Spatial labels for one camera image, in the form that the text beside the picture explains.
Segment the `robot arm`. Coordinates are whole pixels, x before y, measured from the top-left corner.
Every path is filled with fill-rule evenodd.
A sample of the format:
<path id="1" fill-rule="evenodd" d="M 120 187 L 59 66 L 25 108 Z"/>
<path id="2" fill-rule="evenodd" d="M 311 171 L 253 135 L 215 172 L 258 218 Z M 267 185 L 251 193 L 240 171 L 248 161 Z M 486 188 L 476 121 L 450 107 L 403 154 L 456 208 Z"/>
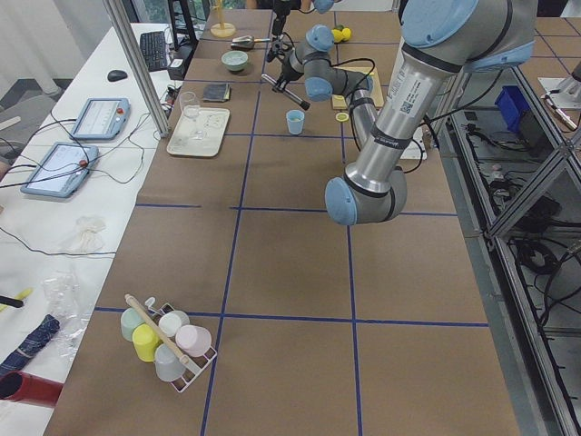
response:
<path id="1" fill-rule="evenodd" d="M 353 107 L 355 104 L 351 100 L 356 92 L 372 90 L 367 73 L 346 70 L 331 62 L 330 49 L 335 45 L 335 38 L 329 27 L 314 25 L 307 31 L 304 40 L 296 45 L 291 40 L 284 40 L 284 26 L 291 13 L 291 2 L 275 1 L 273 11 L 275 19 L 267 61 L 278 60 L 281 63 L 279 77 L 271 80 L 273 92 L 287 96 L 307 110 L 312 102 L 326 101 L 333 95 L 343 96 L 348 106 Z M 307 100 L 287 89 L 289 83 L 300 78 L 304 79 Z"/>
<path id="2" fill-rule="evenodd" d="M 403 9 L 403 63 L 387 100 L 359 137 L 358 159 L 326 186 L 325 204 L 339 224 L 381 223 L 407 198 L 398 162 L 440 86 L 459 72 L 503 70 L 533 53 L 535 1 L 409 1 Z"/>

